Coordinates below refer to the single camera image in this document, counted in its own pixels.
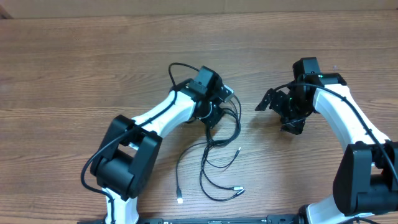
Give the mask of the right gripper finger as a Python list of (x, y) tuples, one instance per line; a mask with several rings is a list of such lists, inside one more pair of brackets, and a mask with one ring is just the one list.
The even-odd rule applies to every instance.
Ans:
[(272, 99), (274, 97), (274, 89), (270, 88), (266, 91), (266, 94), (263, 96), (261, 102), (256, 106), (256, 111), (265, 111), (266, 108), (270, 105)]
[(287, 123), (283, 123), (280, 130), (285, 131), (294, 135), (299, 135), (302, 133), (305, 126), (305, 120), (294, 120)]

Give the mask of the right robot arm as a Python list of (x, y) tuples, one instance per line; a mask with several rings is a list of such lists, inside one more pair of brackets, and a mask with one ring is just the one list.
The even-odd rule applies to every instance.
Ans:
[(353, 99), (339, 73), (323, 73), (315, 57), (301, 58), (294, 80), (267, 90), (256, 110), (280, 116), (283, 131), (299, 135), (306, 119), (322, 115), (343, 149), (332, 194), (278, 223), (360, 223), (397, 211), (397, 142), (381, 132)]

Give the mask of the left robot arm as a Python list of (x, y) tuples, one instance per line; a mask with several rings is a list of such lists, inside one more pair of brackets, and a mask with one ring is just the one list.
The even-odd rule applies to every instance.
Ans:
[(137, 223), (137, 198), (154, 168), (162, 140), (182, 123), (198, 118), (214, 126), (221, 118), (221, 103), (234, 91), (208, 67), (194, 79), (173, 83), (168, 97), (150, 111), (133, 118), (115, 117), (84, 166), (96, 177), (96, 192), (106, 197), (102, 223)]

